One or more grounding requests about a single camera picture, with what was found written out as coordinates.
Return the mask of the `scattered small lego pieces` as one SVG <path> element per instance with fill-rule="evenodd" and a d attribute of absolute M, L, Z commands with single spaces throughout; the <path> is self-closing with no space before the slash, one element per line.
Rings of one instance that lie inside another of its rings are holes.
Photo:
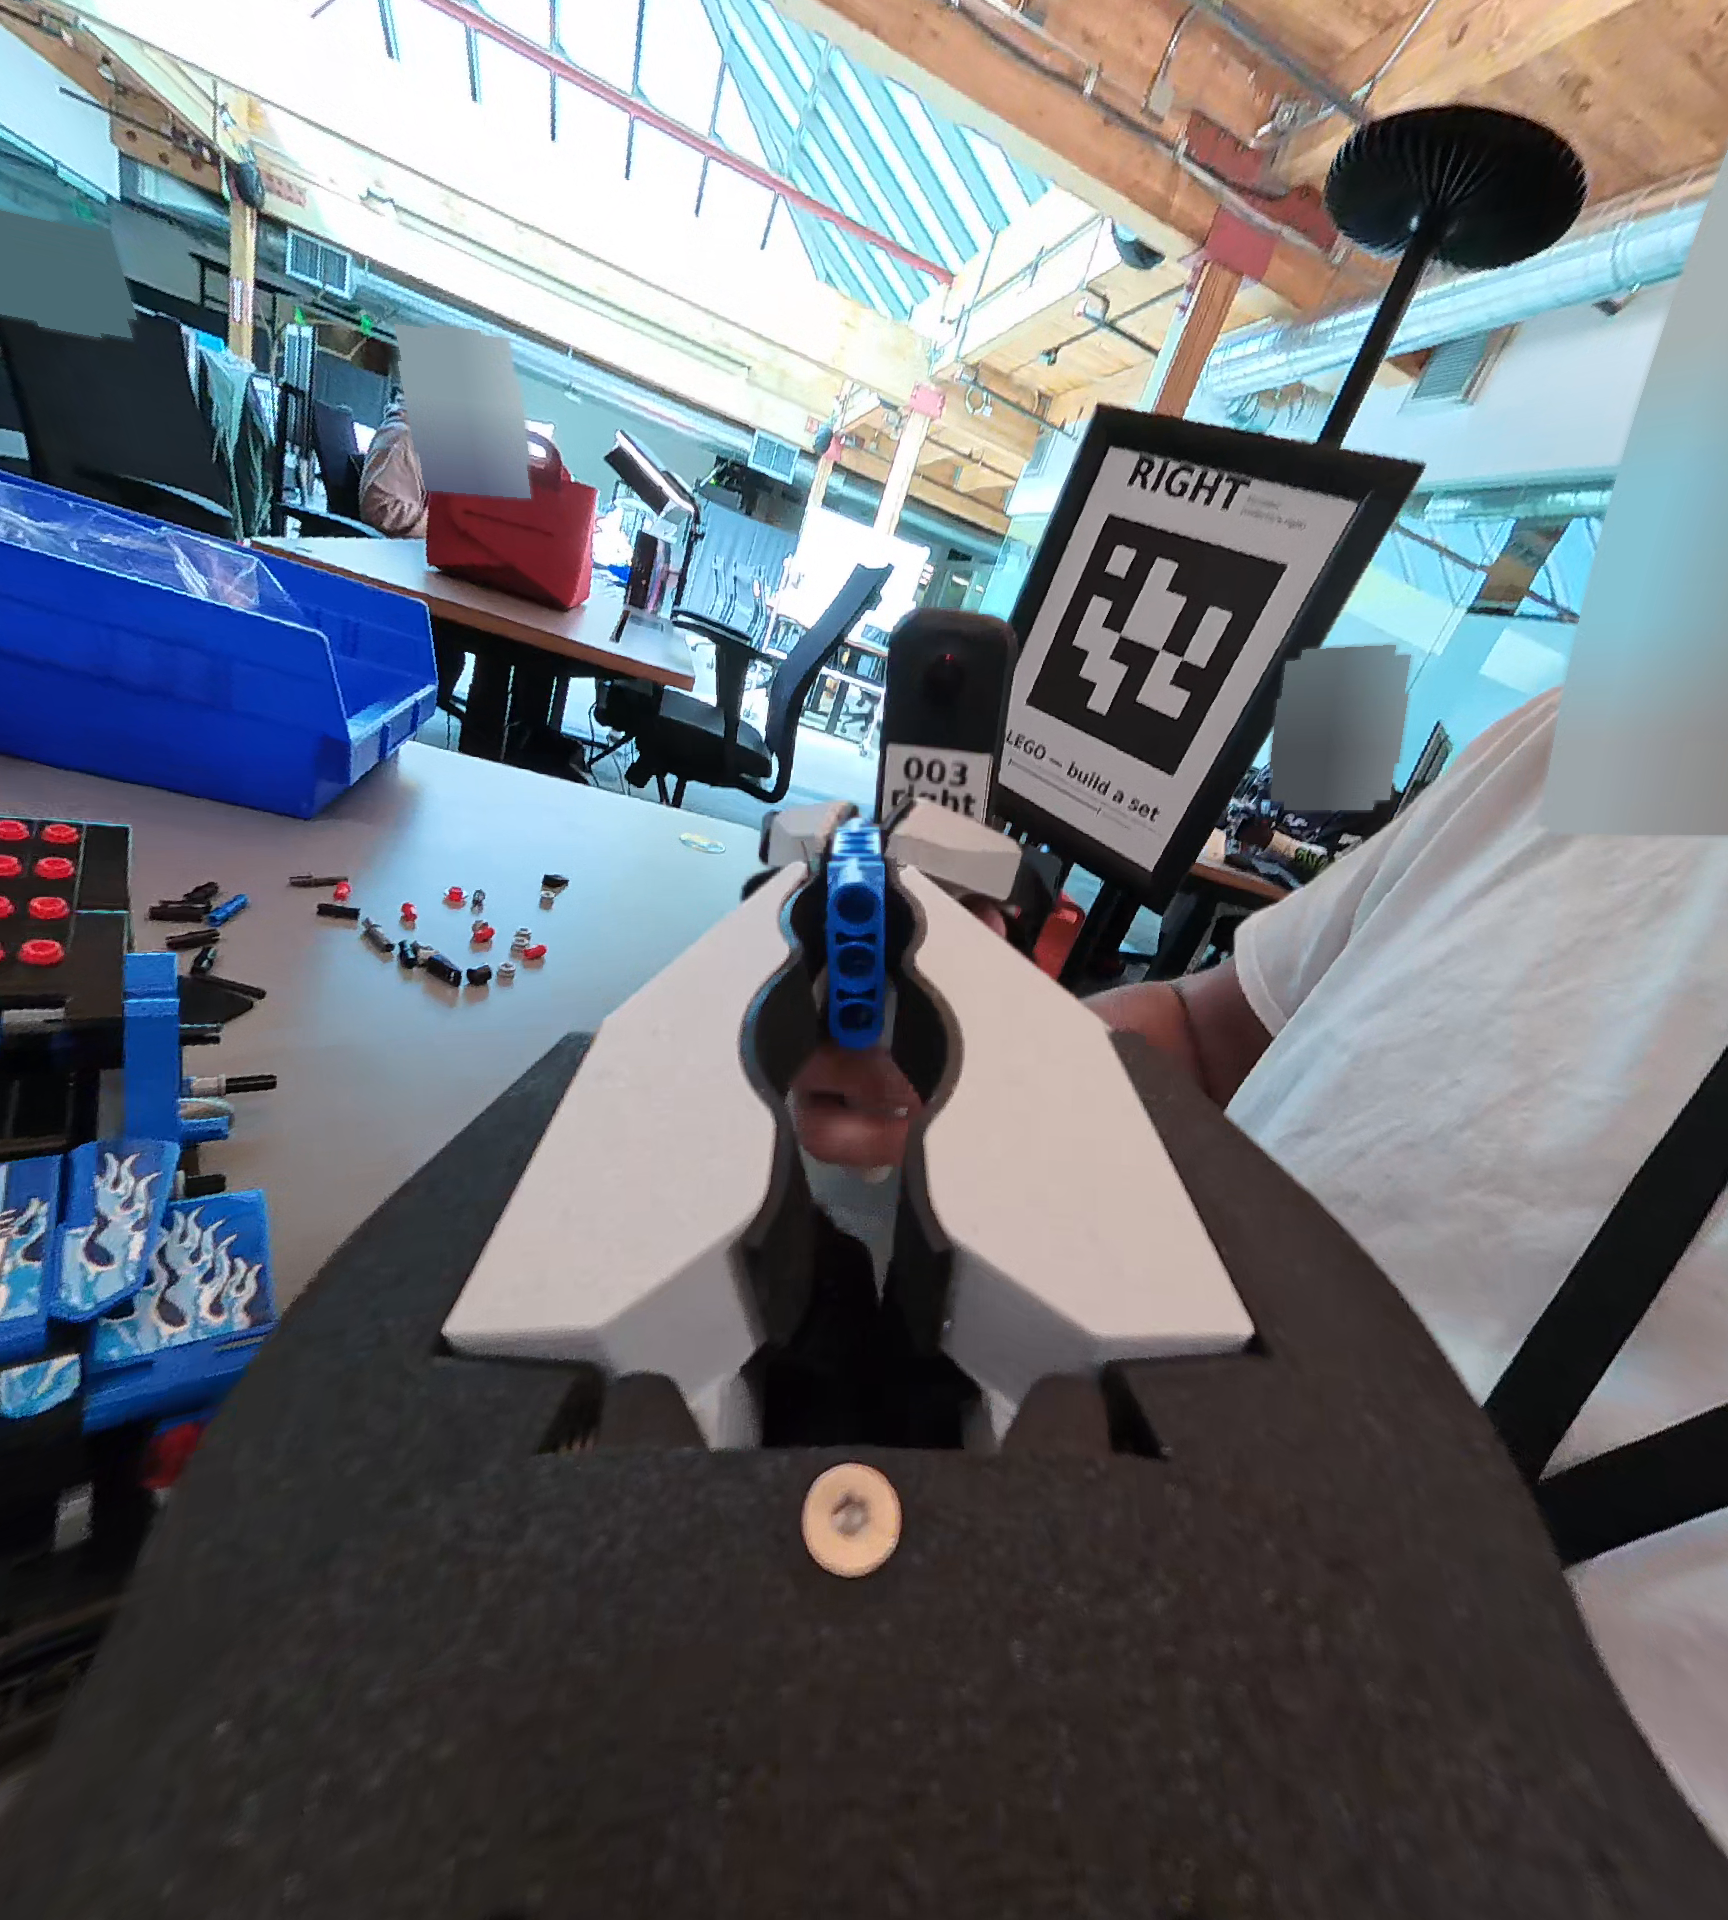
<path fill-rule="evenodd" d="M 319 895 L 317 920 L 323 925 L 356 928 L 362 946 L 374 956 L 391 961 L 399 972 L 426 976 L 451 994 L 479 994 L 496 984 L 509 985 L 518 967 L 539 967 L 549 958 L 546 942 L 535 941 L 530 929 L 518 928 L 510 933 L 509 958 L 500 963 L 491 961 L 496 929 L 486 918 L 486 889 L 466 891 L 455 884 L 443 895 L 445 907 L 469 907 L 472 915 L 469 925 L 470 963 L 461 966 L 441 947 L 414 937 L 419 929 L 419 907 L 414 901 L 399 904 L 397 928 L 391 929 L 354 901 L 351 880 L 347 875 L 294 875 L 289 877 L 289 888 Z M 155 899 L 149 904 L 148 920 L 172 929 L 165 934 L 165 952 L 187 956 L 187 972 L 181 980 L 184 999 L 197 999 L 203 989 L 246 1004 L 261 1004 L 268 995 L 254 984 L 218 972 L 222 933 L 240 920 L 249 907 L 249 895 L 225 895 L 210 883 L 193 888 L 181 898 Z"/>

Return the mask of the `person's right hand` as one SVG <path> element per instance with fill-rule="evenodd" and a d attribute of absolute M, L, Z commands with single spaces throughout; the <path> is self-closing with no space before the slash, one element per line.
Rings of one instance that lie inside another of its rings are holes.
<path fill-rule="evenodd" d="M 813 1165 L 885 1177 L 904 1165 L 925 1104 L 885 1045 L 821 1040 L 788 1087 L 797 1141 Z"/>

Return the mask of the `black high-back office chair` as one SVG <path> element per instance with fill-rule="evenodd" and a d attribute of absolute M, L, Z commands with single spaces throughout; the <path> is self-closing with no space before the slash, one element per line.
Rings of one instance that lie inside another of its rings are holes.
<path fill-rule="evenodd" d="M 236 539 L 178 320 L 138 313 L 125 338 L 93 338 L 0 315 L 0 357 L 39 483 Z"/>

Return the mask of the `clear plastic bag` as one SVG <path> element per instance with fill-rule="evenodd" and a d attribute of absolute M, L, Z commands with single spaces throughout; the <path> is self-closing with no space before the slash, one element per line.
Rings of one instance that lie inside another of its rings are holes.
<path fill-rule="evenodd" d="M 294 596 L 249 548 L 2 473 L 0 547 L 172 589 L 230 612 L 297 627 L 307 622 Z"/>

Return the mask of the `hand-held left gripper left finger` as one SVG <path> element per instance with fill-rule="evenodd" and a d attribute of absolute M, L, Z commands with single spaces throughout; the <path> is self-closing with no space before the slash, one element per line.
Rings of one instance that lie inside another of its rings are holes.
<path fill-rule="evenodd" d="M 801 961 L 803 861 L 763 880 L 589 1039 L 443 1340 L 472 1360 L 652 1374 L 705 1446 L 753 1448 L 749 1368 L 812 1306 L 820 1212 L 753 1005 Z"/>

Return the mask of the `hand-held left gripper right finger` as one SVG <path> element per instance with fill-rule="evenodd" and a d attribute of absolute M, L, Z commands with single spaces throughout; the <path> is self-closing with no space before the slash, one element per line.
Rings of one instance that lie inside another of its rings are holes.
<path fill-rule="evenodd" d="M 904 1014 L 943 1067 L 908 1138 L 893 1301 L 994 1452 L 1045 1379 L 1237 1357 L 1253 1318 L 1106 1027 L 913 867 Z"/>

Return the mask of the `blue flame lego vehicle model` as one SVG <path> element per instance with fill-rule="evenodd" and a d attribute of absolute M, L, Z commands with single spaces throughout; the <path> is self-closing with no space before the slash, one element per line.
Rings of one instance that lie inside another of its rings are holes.
<path fill-rule="evenodd" d="M 259 989 L 213 972 L 244 895 L 133 934 L 133 832 L 0 811 L 0 1755 L 116 1616 L 159 1505 L 275 1330 L 268 1201 L 203 1165 L 275 1077 L 187 1064 Z"/>

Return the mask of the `wooden office desk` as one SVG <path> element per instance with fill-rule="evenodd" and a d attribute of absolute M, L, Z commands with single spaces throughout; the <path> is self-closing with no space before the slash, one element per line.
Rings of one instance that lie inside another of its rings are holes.
<path fill-rule="evenodd" d="M 419 540 L 259 539 L 265 558 L 285 558 L 342 578 L 417 600 L 433 619 L 561 660 L 596 677 L 629 677 L 690 693 L 697 673 L 682 630 L 628 610 L 619 589 L 594 586 L 571 612 L 455 578 L 428 564 Z"/>

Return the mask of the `blue lego beam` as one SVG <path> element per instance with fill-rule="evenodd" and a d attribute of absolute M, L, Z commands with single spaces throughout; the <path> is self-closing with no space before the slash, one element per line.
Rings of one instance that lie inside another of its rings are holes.
<path fill-rule="evenodd" d="M 839 1052 L 885 1040 L 893 972 L 893 872 L 883 833 L 847 822 L 830 838 L 825 867 L 827 1027 Z"/>

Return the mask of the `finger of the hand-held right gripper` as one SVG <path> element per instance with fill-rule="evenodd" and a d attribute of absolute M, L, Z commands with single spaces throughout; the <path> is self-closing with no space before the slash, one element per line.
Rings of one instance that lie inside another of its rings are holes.
<path fill-rule="evenodd" d="M 856 804 L 794 804 L 763 817 L 763 880 L 803 870 L 820 880 L 834 836 L 860 824 Z"/>
<path fill-rule="evenodd" d="M 947 804 L 903 804 L 885 829 L 885 856 L 971 899 L 1009 901 L 1021 877 L 1021 845 Z"/>

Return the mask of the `black round disc on pole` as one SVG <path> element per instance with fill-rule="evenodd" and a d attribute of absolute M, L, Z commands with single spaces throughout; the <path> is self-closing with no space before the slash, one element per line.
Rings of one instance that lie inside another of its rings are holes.
<path fill-rule="evenodd" d="M 1556 245 L 1586 199 L 1580 151 L 1507 108 L 1408 108 L 1357 126 L 1333 156 L 1325 204 L 1343 237 L 1397 269 L 1317 442 L 1344 442 L 1432 264 L 1512 269 Z"/>

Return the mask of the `red ceiling pipe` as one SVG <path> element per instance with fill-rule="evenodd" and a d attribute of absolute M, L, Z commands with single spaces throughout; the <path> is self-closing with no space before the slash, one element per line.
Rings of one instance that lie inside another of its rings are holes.
<path fill-rule="evenodd" d="M 623 173 L 658 137 L 697 168 L 702 212 L 716 175 L 786 223 L 812 271 L 869 309 L 908 318 L 994 235 L 973 194 L 988 183 L 930 108 L 904 108 L 778 5 L 426 5 L 455 25 L 469 99 L 487 103 L 486 56 L 544 84 L 544 126 L 566 102 L 623 123 Z"/>

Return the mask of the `person in white shirt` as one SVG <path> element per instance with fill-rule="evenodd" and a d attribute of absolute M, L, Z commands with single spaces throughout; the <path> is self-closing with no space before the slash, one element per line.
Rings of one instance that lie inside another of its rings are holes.
<path fill-rule="evenodd" d="M 1248 918 L 1272 1034 L 1231 1121 L 1487 1400 L 1728 1043 L 1728 836 L 1560 836 L 1560 696 Z M 1728 1508 L 1573 1572 L 1629 1714 L 1728 1851 Z"/>

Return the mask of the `red tote bag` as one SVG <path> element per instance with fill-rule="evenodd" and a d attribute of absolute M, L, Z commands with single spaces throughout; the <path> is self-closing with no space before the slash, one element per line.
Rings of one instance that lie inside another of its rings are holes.
<path fill-rule="evenodd" d="M 428 564 L 453 578 L 558 612 L 589 602 L 596 490 L 565 464 L 553 438 L 530 442 L 527 499 L 428 495 Z"/>

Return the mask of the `white board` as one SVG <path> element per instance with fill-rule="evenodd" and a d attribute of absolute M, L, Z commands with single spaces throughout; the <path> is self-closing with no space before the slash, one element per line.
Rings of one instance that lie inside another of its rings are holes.
<path fill-rule="evenodd" d="M 874 525 L 832 509 L 810 509 L 798 534 L 797 562 L 801 564 L 803 583 L 813 589 L 820 605 L 830 600 L 827 589 L 842 589 L 856 565 L 887 565 L 893 573 L 879 602 L 885 612 L 893 605 L 914 605 L 923 596 L 933 550 L 925 540 L 879 534 Z"/>

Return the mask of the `blue plastic bin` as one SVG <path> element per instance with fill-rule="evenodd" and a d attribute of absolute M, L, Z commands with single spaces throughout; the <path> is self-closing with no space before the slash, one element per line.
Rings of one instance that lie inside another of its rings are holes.
<path fill-rule="evenodd" d="M 249 550 L 302 627 L 0 547 L 0 755 L 290 818 L 397 755 L 437 711 L 431 617 Z"/>

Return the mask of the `grey air duct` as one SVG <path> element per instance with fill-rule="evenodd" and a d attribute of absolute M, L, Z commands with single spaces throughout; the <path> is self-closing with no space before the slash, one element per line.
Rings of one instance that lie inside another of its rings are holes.
<path fill-rule="evenodd" d="M 1512 269 L 1429 274 L 1389 334 L 1388 355 L 1415 355 L 1564 309 L 1627 300 L 1685 274 L 1715 179 L 1677 197 L 1612 211 Z M 1220 336 L 1200 391 L 1218 403 L 1346 371 L 1379 300 L 1357 300 L 1303 320 L 1253 324 Z"/>

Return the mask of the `person's right forearm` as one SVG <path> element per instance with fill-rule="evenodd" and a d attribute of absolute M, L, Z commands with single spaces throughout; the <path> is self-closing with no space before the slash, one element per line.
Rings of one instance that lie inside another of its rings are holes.
<path fill-rule="evenodd" d="M 1218 1109 L 1233 1101 L 1274 1040 L 1233 958 L 1177 980 L 1141 980 L 1090 995 L 1086 1010 L 1163 1054 Z"/>

